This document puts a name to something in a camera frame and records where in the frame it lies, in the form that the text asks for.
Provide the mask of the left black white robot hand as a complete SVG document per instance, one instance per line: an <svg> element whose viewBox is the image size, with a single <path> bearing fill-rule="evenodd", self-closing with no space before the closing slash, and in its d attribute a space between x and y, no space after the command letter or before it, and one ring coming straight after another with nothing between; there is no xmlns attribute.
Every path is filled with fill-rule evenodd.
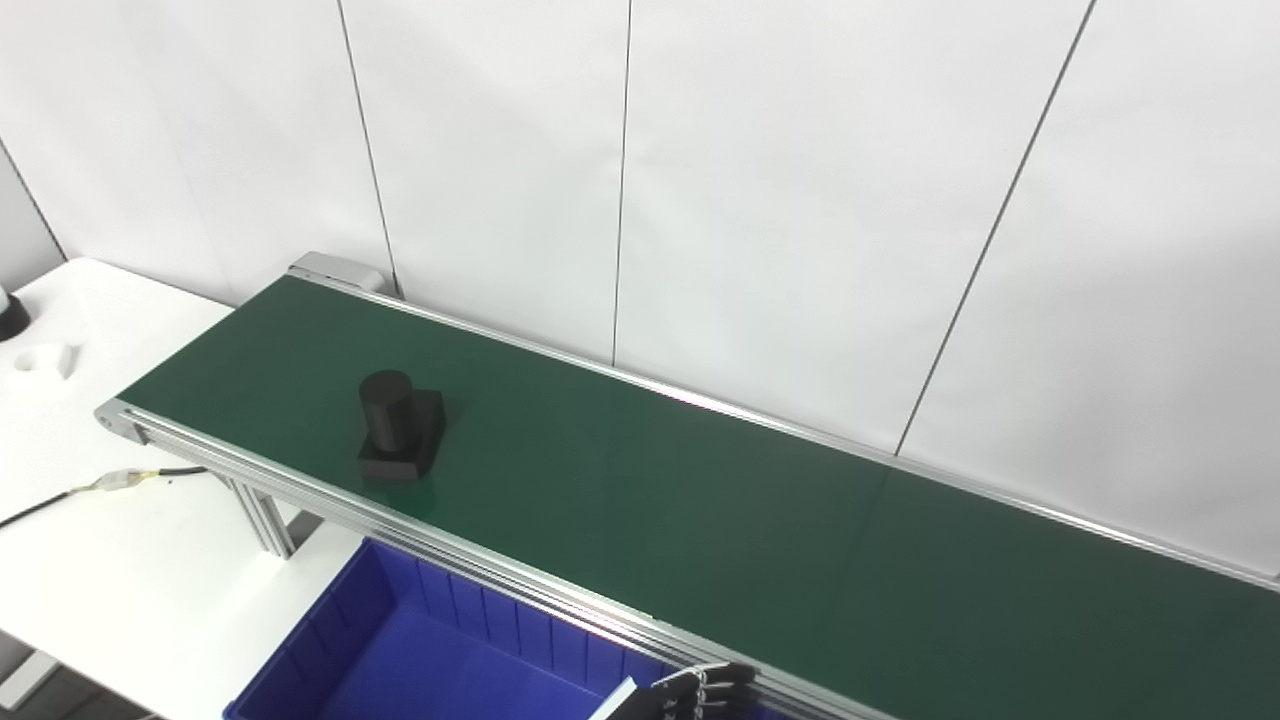
<svg viewBox="0 0 1280 720"><path fill-rule="evenodd" d="M591 719L746 719L756 705L758 670L740 662L699 664L650 685L625 679Z"/></svg>

